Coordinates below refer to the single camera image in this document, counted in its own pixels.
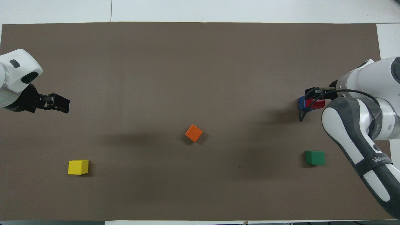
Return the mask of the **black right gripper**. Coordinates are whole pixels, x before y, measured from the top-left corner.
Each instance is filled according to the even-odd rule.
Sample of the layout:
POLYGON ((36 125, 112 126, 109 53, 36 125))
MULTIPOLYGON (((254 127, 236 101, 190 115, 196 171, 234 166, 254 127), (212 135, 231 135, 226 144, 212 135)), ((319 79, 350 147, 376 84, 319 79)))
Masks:
POLYGON ((313 87, 305 90, 305 97, 318 97, 330 91, 336 90, 338 81, 333 81, 328 87, 313 87))

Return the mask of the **orange wooden block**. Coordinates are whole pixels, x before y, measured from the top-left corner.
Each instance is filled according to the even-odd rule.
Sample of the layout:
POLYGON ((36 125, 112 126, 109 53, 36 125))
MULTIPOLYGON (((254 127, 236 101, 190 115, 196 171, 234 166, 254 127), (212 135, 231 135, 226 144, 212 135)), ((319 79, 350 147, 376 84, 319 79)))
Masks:
POLYGON ((203 131, 194 124, 191 124, 191 126, 185 132, 185 136, 194 143, 197 142, 197 140, 201 137, 202 134, 203 131))

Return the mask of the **brown table mat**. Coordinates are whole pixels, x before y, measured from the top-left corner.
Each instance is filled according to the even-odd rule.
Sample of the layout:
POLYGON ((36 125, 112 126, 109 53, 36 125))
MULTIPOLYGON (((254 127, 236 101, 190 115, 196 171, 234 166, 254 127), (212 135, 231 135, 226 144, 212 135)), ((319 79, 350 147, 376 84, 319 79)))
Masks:
POLYGON ((4 25, 16 49, 70 110, 0 109, 0 221, 392 219, 322 110, 298 120, 305 89, 381 59, 375 24, 4 25))

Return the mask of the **yellow wooden block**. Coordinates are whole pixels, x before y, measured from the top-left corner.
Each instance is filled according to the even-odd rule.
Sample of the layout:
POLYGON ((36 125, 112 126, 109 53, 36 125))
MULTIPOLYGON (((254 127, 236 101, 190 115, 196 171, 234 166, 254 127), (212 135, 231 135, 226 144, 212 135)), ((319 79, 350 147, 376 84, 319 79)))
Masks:
POLYGON ((89 160, 71 160, 68 162, 68 175, 84 175, 89 172, 89 160))

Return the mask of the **green wooden block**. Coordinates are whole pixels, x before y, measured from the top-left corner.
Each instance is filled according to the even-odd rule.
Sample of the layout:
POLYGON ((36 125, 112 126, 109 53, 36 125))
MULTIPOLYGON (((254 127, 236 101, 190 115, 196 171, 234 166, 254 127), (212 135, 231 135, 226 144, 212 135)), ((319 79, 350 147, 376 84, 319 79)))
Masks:
POLYGON ((305 161, 309 165, 325 165, 324 151, 305 151, 305 161))

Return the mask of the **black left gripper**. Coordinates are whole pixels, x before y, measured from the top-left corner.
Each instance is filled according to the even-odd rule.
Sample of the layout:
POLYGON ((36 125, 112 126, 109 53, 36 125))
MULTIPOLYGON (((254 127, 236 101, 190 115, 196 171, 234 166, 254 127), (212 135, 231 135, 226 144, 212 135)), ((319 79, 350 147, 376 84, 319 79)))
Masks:
POLYGON ((69 105, 70 100, 67 98, 55 93, 41 96, 37 92, 36 87, 33 84, 29 84, 24 91, 21 92, 16 101, 4 107, 4 109, 12 112, 28 111, 31 113, 35 113, 36 109, 41 109, 46 111, 59 111, 68 114, 69 105), (44 106, 41 106, 40 99, 45 102, 44 106))

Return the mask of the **red wooden block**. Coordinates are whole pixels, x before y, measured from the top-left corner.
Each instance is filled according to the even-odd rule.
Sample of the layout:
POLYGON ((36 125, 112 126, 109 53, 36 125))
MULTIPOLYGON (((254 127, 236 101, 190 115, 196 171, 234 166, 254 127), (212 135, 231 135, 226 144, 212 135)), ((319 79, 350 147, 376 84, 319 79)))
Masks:
POLYGON ((315 101, 315 102, 312 104, 312 102, 313 102, 314 100, 315 100, 315 99, 306 99, 306 100, 305 100, 305 104, 304 104, 304 109, 309 108, 309 109, 308 109, 309 111, 313 111, 313 110, 322 109, 322 108, 325 107, 325 99, 319 99, 319 100, 315 101))

